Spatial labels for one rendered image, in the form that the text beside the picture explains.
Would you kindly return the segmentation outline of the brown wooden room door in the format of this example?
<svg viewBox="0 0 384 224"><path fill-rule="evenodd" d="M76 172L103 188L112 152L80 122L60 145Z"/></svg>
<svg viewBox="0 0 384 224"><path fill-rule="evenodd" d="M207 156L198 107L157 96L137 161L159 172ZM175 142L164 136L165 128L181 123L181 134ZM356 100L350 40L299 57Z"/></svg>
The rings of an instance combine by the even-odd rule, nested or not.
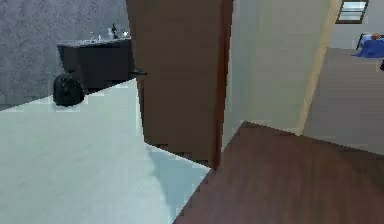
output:
<svg viewBox="0 0 384 224"><path fill-rule="evenodd" d="M233 0L126 0L144 140L217 168Z"/></svg>

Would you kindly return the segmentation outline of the dark brown cabinet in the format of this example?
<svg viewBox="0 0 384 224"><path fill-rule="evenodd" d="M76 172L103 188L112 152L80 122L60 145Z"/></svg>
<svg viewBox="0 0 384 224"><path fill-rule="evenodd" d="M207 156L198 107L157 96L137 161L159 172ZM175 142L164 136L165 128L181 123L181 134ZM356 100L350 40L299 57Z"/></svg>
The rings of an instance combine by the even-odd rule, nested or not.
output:
<svg viewBox="0 0 384 224"><path fill-rule="evenodd" d="M63 41L57 44L63 69L78 79L87 94L133 78L130 38Z"/></svg>

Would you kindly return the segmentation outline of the black garbage bag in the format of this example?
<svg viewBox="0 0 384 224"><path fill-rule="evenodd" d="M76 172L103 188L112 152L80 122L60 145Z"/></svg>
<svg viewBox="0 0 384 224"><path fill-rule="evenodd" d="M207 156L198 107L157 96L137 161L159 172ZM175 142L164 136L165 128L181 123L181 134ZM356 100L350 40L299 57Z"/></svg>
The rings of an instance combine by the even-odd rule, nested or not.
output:
<svg viewBox="0 0 384 224"><path fill-rule="evenodd" d="M53 82L53 101L58 106L74 106L85 98L83 87L71 74L62 73Z"/></svg>

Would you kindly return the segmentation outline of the bed with blue blanket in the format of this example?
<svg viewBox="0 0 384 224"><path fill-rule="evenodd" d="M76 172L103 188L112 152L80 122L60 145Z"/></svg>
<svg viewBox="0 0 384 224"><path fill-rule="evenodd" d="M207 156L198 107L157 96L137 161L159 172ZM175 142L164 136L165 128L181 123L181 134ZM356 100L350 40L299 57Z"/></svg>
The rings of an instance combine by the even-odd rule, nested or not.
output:
<svg viewBox="0 0 384 224"><path fill-rule="evenodd" d="M384 34L361 34L356 49L356 57L383 58L384 57Z"/></svg>

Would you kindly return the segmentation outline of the window with brown frame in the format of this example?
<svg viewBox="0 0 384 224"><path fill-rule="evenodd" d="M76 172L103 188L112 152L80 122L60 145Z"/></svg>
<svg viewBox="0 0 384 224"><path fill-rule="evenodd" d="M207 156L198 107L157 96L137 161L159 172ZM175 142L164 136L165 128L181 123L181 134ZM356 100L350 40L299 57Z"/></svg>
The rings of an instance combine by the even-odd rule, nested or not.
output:
<svg viewBox="0 0 384 224"><path fill-rule="evenodd" d="M337 24L362 24L370 0L341 0Z"/></svg>

